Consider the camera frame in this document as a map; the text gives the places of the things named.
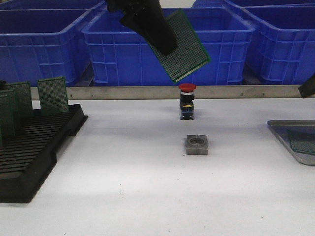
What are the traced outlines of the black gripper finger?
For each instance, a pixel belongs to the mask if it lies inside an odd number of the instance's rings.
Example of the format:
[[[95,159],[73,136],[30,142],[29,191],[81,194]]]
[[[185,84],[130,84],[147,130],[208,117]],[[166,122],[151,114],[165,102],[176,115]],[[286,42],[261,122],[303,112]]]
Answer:
[[[170,55],[178,47],[158,0],[108,0],[106,3],[109,12],[122,12],[123,26],[137,32],[163,55]]]
[[[298,91],[302,98],[307,98],[315,94],[315,74],[313,74],[306,82],[304,82]]]

